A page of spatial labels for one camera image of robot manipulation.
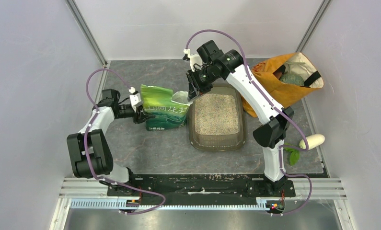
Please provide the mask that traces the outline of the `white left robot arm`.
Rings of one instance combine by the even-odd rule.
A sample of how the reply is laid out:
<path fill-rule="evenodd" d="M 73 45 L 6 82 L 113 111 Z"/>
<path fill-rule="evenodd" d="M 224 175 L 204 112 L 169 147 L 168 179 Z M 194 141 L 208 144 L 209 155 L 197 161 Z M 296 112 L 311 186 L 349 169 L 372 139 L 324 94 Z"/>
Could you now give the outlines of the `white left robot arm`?
<path fill-rule="evenodd" d="M 73 175 L 77 178 L 97 179 L 108 186 L 119 186 L 127 196 L 136 193 L 138 184 L 127 167 L 114 163 L 105 134 L 116 119 L 131 118 L 135 124 L 145 122 L 140 93 L 134 87 L 130 95 L 121 100 L 120 92 L 114 89 L 102 91 L 86 125 L 77 133 L 67 137 L 67 146 Z"/>

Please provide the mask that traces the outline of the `green cat litter bag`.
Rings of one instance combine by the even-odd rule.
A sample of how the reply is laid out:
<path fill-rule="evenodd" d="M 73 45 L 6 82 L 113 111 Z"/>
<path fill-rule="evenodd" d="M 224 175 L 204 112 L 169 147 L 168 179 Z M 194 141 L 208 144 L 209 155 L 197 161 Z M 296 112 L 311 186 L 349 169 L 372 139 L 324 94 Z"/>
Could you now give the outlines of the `green cat litter bag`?
<path fill-rule="evenodd" d="M 191 102 L 187 91 L 174 92 L 157 86 L 141 85 L 143 109 L 153 117 L 146 120 L 148 131 L 163 131 L 180 128 L 186 124 L 187 112 Z"/>

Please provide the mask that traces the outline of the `brown translucent litter box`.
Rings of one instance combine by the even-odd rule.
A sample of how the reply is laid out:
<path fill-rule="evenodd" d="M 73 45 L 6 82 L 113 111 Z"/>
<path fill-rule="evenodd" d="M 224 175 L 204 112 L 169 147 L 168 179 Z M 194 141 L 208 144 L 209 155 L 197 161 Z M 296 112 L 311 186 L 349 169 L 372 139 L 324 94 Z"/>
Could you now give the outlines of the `brown translucent litter box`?
<path fill-rule="evenodd" d="M 188 112 L 189 140 L 203 151 L 238 150 L 245 144 L 245 115 L 240 94 L 228 83 L 216 83 Z"/>

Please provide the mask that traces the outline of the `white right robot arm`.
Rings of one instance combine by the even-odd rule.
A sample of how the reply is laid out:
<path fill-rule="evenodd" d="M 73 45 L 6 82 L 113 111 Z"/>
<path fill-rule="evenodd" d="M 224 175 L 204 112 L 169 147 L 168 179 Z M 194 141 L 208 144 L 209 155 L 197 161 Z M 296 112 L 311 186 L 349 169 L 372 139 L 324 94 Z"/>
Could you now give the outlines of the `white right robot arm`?
<path fill-rule="evenodd" d="M 264 191 L 276 196 L 286 183 L 285 168 L 279 148 L 284 144 L 286 130 L 294 115 L 292 108 L 283 108 L 254 78 L 242 55 L 236 50 L 224 53 L 212 40 L 204 43 L 192 55 L 184 49 L 184 60 L 190 62 L 186 73 L 189 89 L 188 101 L 207 94 L 213 82 L 223 79 L 229 83 L 257 114 L 261 126 L 253 132 L 255 141 L 264 151 Z"/>

